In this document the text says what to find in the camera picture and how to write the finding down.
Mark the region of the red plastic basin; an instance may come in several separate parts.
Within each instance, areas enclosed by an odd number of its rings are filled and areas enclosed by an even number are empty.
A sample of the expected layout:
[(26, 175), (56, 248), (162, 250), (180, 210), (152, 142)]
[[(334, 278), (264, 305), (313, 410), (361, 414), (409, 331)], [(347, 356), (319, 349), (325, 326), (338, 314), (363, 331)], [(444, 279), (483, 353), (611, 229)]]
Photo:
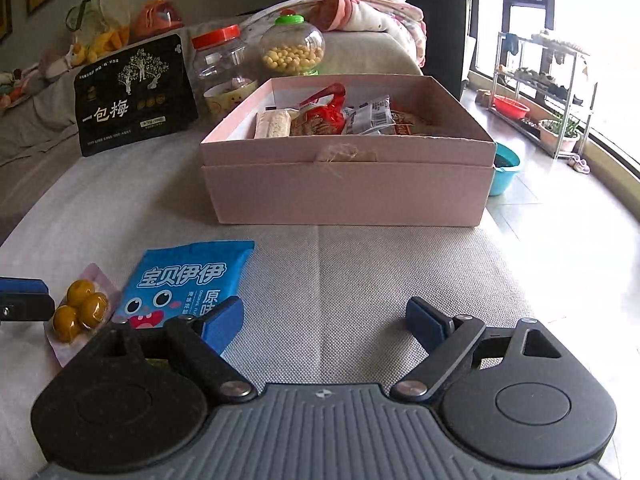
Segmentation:
[(530, 108), (525, 104), (507, 96), (498, 96), (498, 94), (494, 96), (494, 107), (498, 113), (514, 120), (514, 122), (522, 120), (530, 112)]

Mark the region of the white tablecloth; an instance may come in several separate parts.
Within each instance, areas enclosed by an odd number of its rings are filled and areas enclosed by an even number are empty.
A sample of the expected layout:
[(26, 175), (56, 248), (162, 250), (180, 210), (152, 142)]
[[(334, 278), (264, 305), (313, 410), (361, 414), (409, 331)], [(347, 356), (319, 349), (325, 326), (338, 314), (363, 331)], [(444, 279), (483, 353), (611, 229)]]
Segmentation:
[(409, 298), (511, 326), (532, 313), (500, 230), (222, 226), (194, 132), (78, 160), (1, 247), (1, 272), (40, 278), (55, 299), (90, 263), (125, 285), (151, 248), (252, 240), (239, 294), (245, 322), (227, 360), (255, 385), (377, 382), (424, 356), (404, 329)]

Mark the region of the red lid clear jar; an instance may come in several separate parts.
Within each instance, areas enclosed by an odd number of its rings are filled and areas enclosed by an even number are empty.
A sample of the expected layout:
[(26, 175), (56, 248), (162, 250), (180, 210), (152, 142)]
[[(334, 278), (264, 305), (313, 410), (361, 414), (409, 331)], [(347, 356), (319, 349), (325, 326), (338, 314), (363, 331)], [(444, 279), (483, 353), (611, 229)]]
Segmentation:
[(198, 94), (216, 124), (257, 89), (246, 62), (246, 43), (239, 26), (233, 24), (195, 36), (191, 44)]

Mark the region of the metal plant rack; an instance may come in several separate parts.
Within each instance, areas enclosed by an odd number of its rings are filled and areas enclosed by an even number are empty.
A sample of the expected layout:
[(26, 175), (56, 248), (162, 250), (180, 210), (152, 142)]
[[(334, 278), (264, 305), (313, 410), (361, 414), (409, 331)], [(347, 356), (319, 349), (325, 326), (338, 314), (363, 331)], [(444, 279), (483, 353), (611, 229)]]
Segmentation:
[[(585, 151), (589, 138), (598, 84), (589, 79), (590, 55), (547, 29), (526, 38), (510, 32), (497, 37), (494, 72), (488, 96), (491, 112), (523, 133), (554, 159), (569, 159)], [(507, 96), (530, 108), (514, 122), (495, 110), (494, 96)], [(537, 124), (541, 119), (573, 117), (579, 122), (580, 139), (568, 154), (552, 153), (541, 143)]]

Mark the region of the yellow chestnuts vacuum pack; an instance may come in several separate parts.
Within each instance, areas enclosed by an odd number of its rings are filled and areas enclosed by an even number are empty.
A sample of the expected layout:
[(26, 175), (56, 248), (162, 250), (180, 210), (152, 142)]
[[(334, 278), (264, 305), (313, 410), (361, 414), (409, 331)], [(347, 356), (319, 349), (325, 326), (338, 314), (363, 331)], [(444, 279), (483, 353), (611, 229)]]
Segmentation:
[(115, 313), (122, 293), (103, 271), (90, 263), (67, 287), (50, 321), (43, 324), (47, 342), (60, 367), (67, 365)]

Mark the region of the green lid bean jar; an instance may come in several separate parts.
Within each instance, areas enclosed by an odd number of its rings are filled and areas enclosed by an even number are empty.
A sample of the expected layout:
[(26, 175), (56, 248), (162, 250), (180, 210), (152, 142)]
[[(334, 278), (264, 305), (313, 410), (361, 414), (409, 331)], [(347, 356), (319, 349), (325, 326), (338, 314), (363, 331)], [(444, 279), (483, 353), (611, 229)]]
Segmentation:
[(259, 40), (262, 64), (279, 76), (317, 75), (326, 52), (322, 32), (303, 15), (279, 16)]

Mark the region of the teal plastic basin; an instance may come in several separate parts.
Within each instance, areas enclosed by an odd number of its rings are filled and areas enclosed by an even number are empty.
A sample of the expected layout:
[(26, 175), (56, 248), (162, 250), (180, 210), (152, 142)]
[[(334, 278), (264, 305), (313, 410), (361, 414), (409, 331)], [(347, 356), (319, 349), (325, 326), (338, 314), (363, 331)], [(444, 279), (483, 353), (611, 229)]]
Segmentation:
[(520, 171), (521, 159), (507, 146), (498, 143), (494, 160), (494, 180), (489, 190), (490, 196), (499, 196), (506, 192), (513, 178)]

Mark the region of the pink floral blanket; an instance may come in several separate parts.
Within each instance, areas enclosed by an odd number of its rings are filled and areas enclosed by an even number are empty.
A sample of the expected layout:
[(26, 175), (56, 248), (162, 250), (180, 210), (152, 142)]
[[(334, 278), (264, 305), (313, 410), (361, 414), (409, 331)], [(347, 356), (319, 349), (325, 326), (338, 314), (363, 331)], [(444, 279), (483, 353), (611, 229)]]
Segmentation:
[(384, 32), (417, 66), (425, 64), (424, 14), (408, 0), (288, 0), (243, 20), (241, 32), (247, 40), (257, 40), (286, 12), (301, 15), (322, 32)]

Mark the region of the pink cardboard box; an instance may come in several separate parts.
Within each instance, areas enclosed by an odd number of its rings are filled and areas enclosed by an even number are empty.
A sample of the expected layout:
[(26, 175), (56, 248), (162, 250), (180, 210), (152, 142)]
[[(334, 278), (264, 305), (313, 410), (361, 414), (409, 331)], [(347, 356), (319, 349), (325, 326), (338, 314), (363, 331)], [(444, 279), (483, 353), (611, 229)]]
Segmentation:
[[(423, 136), (257, 139), (258, 113), (329, 84), (357, 106), (380, 96), (424, 122)], [(497, 144), (434, 78), (284, 77), (262, 84), (201, 143), (217, 218), (272, 226), (478, 226)]]

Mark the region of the orange toy helmet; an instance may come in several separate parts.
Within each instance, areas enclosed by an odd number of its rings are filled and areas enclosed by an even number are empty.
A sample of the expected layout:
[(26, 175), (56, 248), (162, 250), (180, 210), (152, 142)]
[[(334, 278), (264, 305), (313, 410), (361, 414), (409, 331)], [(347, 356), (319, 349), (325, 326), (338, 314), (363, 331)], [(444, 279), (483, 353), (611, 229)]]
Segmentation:
[(183, 26), (178, 9), (169, 0), (152, 0), (138, 13), (131, 25), (131, 37), (145, 40)]

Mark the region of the black plum snack bag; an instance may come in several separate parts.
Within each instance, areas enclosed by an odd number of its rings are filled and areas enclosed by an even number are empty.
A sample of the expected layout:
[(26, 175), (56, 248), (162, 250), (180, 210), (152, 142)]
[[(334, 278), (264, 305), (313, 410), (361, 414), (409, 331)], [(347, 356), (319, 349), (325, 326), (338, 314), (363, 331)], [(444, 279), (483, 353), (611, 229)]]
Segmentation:
[(85, 157), (185, 129), (198, 118), (177, 34), (120, 50), (74, 80), (75, 118)]

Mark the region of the silver foil snack packet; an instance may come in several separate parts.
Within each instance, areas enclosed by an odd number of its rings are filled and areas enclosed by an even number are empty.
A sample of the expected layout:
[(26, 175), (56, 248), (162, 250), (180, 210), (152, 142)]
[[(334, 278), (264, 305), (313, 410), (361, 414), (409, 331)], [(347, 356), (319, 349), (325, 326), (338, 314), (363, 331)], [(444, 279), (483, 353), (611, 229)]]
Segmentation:
[(380, 96), (358, 107), (346, 107), (342, 133), (348, 136), (382, 134), (395, 125), (390, 96)]

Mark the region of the blue snack bag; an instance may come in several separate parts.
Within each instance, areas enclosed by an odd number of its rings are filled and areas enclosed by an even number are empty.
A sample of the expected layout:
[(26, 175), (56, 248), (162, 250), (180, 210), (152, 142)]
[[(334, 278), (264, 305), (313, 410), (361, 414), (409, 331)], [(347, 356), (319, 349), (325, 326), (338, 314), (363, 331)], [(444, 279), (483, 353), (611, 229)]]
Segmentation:
[(180, 315), (201, 318), (238, 292), (252, 240), (215, 240), (149, 249), (132, 272), (113, 314), (136, 330)]

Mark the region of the red white snack pouch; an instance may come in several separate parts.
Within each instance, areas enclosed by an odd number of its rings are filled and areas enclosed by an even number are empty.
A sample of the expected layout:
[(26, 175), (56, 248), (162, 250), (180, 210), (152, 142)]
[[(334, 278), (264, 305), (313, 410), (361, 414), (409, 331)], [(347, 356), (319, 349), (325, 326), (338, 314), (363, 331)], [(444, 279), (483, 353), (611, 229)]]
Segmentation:
[(296, 117), (291, 120), (290, 136), (341, 134), (346, 124), (345, 98), (346, 89), (342, 84), (330, 84), (301, 102)]

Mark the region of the beige cracker bar packet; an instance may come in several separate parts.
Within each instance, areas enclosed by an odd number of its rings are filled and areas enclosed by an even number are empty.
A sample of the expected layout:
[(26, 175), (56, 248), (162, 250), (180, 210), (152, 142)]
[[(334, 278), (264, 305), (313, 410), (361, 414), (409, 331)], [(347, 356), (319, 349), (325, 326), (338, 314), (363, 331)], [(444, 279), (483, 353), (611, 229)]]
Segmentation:
[(292, 118), (288, 110), (264, 110), (256, 116), (255, 139), (285, 138), (290, 135)]

